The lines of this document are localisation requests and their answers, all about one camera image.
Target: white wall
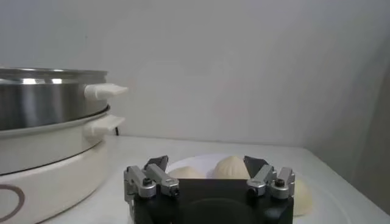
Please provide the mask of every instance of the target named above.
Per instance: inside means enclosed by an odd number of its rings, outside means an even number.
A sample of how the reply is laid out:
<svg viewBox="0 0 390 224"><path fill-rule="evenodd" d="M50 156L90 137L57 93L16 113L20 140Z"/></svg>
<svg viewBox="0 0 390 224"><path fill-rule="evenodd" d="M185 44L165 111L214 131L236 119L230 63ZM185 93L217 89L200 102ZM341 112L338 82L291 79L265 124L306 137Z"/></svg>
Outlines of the white wall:
<svg viewBox="0 0 390 224"><path fill-rule="evenodd" d="M351 176L387 0L3 0L0 64L106 69L124 135L308 147Z"/></svg>
<svg viewBox="0 0 390 224"><path fill-rule="evenodd" d="M367 142L354 173L356 188L390 214L390 68L383 81Z"/></svg>

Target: white plastic handle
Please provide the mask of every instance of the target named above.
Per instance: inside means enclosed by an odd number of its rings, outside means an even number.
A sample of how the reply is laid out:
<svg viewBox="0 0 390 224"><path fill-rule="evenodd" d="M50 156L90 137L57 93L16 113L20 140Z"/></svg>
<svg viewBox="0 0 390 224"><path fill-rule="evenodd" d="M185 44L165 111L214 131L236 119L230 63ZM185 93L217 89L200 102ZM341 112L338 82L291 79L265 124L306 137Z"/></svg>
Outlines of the white plastic handle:
<svg viewBox="0 0 390 224"><path fill-rule="evenodd" d="M84 125L84 136L98 137L107 134L114 128L124 122L124 117L106 115L95 121L88 122Z"/></svg>
<svg viewBox="0 0 390 224"><path fill-rule="evenodd" d="M128 87L121 87L112 83L92 84L85 87L84 96L88 100L106 100L128 90Z"/></svg>

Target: white electric cooker base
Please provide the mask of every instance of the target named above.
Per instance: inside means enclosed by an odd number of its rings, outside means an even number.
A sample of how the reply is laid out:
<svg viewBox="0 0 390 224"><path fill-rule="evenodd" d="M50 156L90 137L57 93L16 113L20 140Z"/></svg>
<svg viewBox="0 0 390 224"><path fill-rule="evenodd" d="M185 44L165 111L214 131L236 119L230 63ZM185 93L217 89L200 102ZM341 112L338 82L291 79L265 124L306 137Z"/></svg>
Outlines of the white electric cooker base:
<svg viewBox="0 0 390 224"><path fill-rule="evenodd" d="M57 163L0 176L0 223L31 224L58 214L91 194L107 174L107 148L93 148Z"/></svg>
<svg viewBox="0 0 390 224"><path fill-rule="evenodd" d="M168 155L172 169L183 162L178 165L175 161L204 154L214 154L208 157L212 159L248 155L263 158L276 168L292 167L316 194L312 214L294 218L294 224L390 223L390 216L305 149L114 136L107 137L107 146L111 173L105 183L78 205L42 224L132 223L123 195L123 170L127 166L143 166L151 157Z"/></svg>

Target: steamed bun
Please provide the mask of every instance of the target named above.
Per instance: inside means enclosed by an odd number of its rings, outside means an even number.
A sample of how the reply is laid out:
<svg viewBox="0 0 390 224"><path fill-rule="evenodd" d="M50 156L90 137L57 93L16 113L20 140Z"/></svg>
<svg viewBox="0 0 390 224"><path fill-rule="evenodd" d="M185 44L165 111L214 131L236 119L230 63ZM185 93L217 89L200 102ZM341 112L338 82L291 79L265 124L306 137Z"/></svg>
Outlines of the steamed bun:
<svg viewBox="0 0 390 224"><path fill-rule="evenodd" d="M205 175L199 173L196 169L185 166L181 168L174 169L168 173L170 177L180 178L180 179L204 179Z"/></svg>
<svg viewBox="0 0 390 224"><path fill-rule="evenodd" d="M294 216L305 215L311 211L313 199L307 185L300 179L295 180Z"/></svg>
<svg viewBox="0 0 390 224"><path fill-rule="evenodd" d="M244 161L237 156L227 157L217 163L213 172L215 179L250 179Z"/></svg>

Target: table surface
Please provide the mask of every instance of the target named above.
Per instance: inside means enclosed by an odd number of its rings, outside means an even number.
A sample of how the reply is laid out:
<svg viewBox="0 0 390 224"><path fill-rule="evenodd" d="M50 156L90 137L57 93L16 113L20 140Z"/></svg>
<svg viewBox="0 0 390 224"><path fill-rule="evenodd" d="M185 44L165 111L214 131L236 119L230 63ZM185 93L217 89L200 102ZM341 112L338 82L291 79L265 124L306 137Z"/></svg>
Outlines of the table surface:
<svg viewBox="0 0 390 224"><path fill-rule="evenodd" d="M218 142L178 141L171 139L108 136L109 175L89 197L42 224L128 224L128 205L124 201L123 170L129 165L143 166L149 158L169 156L169 163L204 154L240 154L278 161L322 186L348 217L346 223L389 224L390 216L359 193L346 180L315 157L310 151L295 147L225 144ZM319 219L316 223L327 224Z"/></svg>

